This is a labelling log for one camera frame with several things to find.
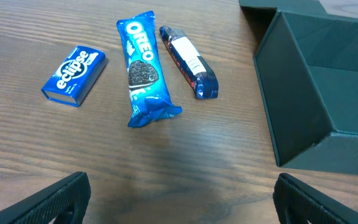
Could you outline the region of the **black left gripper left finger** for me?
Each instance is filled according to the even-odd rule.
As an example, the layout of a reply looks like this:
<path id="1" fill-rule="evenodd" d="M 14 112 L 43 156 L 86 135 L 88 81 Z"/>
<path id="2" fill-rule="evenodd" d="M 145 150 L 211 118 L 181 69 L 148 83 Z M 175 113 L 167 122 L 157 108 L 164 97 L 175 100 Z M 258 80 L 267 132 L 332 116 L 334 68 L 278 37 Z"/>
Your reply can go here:
<path id="1" fill-rule="evenodd" d="M 85 172 L 75 172 L 0 211 L 0 223 L 82 224 L 91 197 Z"/>

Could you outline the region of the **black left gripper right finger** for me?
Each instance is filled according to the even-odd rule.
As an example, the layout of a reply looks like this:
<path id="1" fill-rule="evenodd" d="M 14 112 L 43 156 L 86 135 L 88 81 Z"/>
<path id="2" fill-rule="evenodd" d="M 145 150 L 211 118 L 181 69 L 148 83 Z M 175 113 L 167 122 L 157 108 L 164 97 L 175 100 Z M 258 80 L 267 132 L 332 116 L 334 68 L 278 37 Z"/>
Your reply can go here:
<path id="1" fill-rule="evenodd" d="M 281 224 L 358 224 L 358 212 L 287 173 L 275 183 L 273 202 Z"/>

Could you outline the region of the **blue Eclipse mint box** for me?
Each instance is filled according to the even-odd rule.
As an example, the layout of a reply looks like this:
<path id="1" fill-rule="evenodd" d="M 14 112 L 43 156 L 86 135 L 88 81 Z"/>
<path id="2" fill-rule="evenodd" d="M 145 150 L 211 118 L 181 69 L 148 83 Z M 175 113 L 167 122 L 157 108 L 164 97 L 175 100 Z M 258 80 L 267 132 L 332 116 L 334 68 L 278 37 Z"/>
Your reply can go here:
<path id="1" fill-rule="evenodd" d="M 77 45 L 57 67 L 41 91 L 48 100 L 79 107 L 107 62 L 104 52 Z"/>

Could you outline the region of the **blue Oreo cookie pack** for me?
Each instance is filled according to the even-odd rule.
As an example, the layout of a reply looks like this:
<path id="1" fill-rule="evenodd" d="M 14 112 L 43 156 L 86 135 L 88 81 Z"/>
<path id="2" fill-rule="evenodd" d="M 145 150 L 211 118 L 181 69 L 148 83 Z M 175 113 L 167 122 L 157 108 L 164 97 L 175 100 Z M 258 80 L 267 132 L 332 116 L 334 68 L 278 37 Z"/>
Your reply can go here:
<path id="1" fill-rule="evenodd" d="M 121 36 L 132 107 L 128 127 L 140 128 L 180 114 L 182 108 L 170 99 L 158 57 L 154 12 L 121 19 L 116 27 Z"/>

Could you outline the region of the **dark green gift box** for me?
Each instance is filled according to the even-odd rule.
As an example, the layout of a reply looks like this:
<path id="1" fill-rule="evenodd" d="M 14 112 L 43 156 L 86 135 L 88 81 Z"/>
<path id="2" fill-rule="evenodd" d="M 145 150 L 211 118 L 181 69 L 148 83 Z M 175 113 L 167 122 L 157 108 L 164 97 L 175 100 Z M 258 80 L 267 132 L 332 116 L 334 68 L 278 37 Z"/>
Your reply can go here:
<path id="1" fill-rule="evenodd" d="M 279 167 L 358 175 L 358 19 L 318 1 L 241 1 Z"/>

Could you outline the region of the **dark blue chocolate bar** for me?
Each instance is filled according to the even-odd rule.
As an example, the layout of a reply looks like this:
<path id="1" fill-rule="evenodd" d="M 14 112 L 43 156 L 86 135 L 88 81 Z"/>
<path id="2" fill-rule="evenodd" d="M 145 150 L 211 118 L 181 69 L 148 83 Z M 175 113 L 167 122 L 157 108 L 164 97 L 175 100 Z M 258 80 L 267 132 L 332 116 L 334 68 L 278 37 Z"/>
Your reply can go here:
<path id="1" fill-rule="evenodd" d="M 170 26 L 159 28 L 161 38 L 173 61 L 189 83 L 197 99 L 218 97 L 219 83 L 212 68 L 181 30 Z"/>

